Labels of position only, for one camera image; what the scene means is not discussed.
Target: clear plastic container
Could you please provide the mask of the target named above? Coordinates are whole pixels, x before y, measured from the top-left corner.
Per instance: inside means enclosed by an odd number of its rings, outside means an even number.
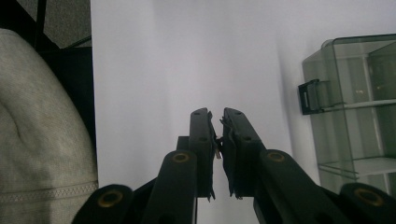
[[[396,196],[396,35],[337,38],[303,62],[322,187],[349,182]]]

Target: white surface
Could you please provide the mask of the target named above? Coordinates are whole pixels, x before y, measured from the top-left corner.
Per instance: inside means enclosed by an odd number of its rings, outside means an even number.
[[[243,111],[268,148],[318,182],[309,117],[300,112],[301,63],[323,41],[396,33],[396,2],[92,1],[99,183],[138,188],[189,133],[190,112]],[[220,161],[199,223],[257,223],[252,201],[230,199]]]

